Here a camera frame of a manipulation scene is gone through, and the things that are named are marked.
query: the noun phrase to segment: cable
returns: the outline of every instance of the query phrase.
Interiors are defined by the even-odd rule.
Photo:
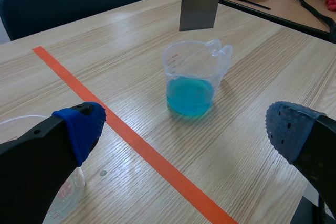
[[[304,0],[299,0],[299,1],[301,3],[301,6],[307,9],[318,20],[326,23],[329,26],[330,32],[328,35],[328,41],[336,44],[336,23],[335,21],[332,18],[324,16],[323,14],[319,13],[314,7],[309,5],[306,1]]]
[[[317,224],[325,224],[325,216],[326,216],[326,213],[325,213],[325,203],[324,203],[324,200],[322,199],[322,197],[319,195],[319,203],[318,203],[318,206],[317,206]]]

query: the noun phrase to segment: measuring cup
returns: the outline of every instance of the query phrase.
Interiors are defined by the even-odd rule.
[[[200,115],[212,105],[218,86],[230,68],[233,48],[220,40],[182,41],[162,55],[168,104],[185,115]]]

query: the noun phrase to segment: textured rubber pad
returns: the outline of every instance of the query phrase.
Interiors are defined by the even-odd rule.
[[[290,102],[276,102],[266,113],[266,130],[273,147],[292,164],[301,152],[316,119],[324,115]]]

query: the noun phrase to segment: blue gripper pad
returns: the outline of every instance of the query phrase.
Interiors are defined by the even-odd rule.
[[[105,109],[100,104],[95,102],[84,104],[86,103],[93,105],[90,115],[84,115],[73,109],[62,109],[53,113],[66,122],[78,167],[87,159],[92,144],[101,136],[106,120]]]
[[[274,149],[292,164],[321,115],[324,114],[295,103],[272,104],[266,113],[266,130]]]

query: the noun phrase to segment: plastic measuring cup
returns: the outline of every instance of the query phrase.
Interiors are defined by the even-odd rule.
[[[24,115],[0,123],[0,144],[18,139],[35,125],[46,119],[43,115]],[[59,224],[72,213],[84,190],[84,176],[76,168],[67,178],[51,203],[43,224]]]
[[[182,41],[162,55],[168,104],[185,115],[199,115],[212,105],[218,86],[230,68],[233,48],[220,40]]]

